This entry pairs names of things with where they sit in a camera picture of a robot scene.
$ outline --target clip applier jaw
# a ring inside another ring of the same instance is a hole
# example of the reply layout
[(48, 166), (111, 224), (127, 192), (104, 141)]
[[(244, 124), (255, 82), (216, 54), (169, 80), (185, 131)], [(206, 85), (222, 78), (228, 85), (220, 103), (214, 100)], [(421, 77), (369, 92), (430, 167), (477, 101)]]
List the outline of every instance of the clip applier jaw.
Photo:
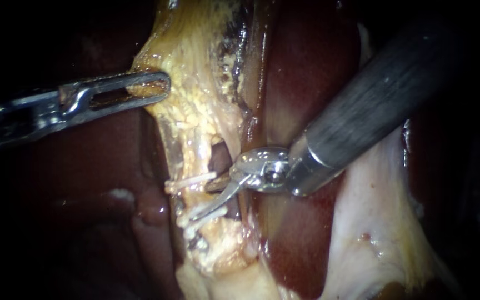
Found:
[[(103, 97), (137, 85), (154, 85), (158, 93), (149, 97), (126, 94)], [(164, 72), (122, 73), (96, 77), (59, 86), (0, 103), (0, 149), (36, 141), (48, 134), (92, 121), (109, 114), (146, 106), (166, 98), (171, 87)]]
[(284, 192), (288, 170), (288, 150), (285, 148), (262, 147), (240, 154), (229, 169), (231, 181), (223, 192), (190, 220), (197, 221), (210, 215), (245, 188), (263, 193)]

